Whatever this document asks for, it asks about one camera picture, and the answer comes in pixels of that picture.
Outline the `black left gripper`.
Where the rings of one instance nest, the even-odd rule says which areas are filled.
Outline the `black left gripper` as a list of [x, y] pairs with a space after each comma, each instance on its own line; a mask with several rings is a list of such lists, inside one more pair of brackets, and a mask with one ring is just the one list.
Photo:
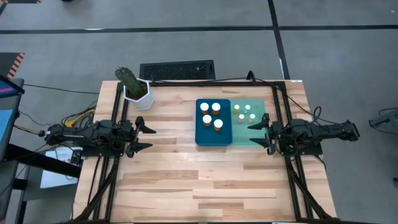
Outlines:
[[120, 120], [118, 126], [122, 140], [129, 143], [125, 150], [125, 154], [128, 157], [134, 157], [135, 153], [153, 146], [153, 144], [150, 143], [138, 142], [139, 131], [142, 131], [144, 134], [156, 133], [155, 130], [145, 125], [143, 117], [138, 117], [138, 122], [136, 121], [135, 123], [131, 123], [129, 120]]

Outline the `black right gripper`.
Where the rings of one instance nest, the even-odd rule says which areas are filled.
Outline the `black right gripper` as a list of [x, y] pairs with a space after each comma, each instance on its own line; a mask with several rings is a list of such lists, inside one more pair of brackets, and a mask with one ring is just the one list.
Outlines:
[[276, 122], [276, 127], [269, 125], [269, 114], [264, 113], [260, 123], [248, 126], [248, 129], [266, 129], [265, 138], [250, 138], [249, 140], [267, 148], [267, 154], [273, 155], [278, 152], [282, 156], [296, 156], [299, 153], [299, 144], [293, 134], [292, 127], [283, 127], [280, 122]]

